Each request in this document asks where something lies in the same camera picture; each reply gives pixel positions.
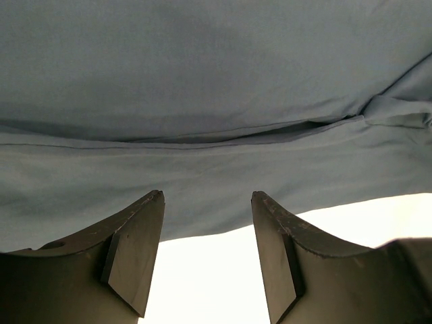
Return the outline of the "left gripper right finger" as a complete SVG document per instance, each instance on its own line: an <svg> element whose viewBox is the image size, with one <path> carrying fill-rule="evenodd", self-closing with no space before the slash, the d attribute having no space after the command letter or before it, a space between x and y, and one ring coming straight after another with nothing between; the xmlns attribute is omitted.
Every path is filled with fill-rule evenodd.
<svg viewBox="0 0 432 324"><path fill-rule="evenodd" d="M430 323L431 239L369 248L288 212L266 193L251 199L272 323Z"/></svg>

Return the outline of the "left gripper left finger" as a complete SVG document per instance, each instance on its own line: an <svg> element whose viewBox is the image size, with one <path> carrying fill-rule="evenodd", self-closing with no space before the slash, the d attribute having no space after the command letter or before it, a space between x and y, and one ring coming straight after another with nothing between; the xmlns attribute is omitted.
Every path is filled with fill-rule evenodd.
<svg viewBox="0 0 432 324"><path fill-rule="evenodd" d="M165 213L153 190L79 232L1 255L2 323L136 323Z"/></svg>

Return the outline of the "teal blue t shirt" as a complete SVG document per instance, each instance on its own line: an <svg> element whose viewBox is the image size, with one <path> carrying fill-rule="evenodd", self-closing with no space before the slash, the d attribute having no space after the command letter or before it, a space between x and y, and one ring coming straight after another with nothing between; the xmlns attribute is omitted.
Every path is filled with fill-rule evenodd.
<svg viewBox="0 0 432 324"><path fill-rule="evenodd" d="M151 190L163 240L431 191L430 1L2 1L1 249Z"/></svg>

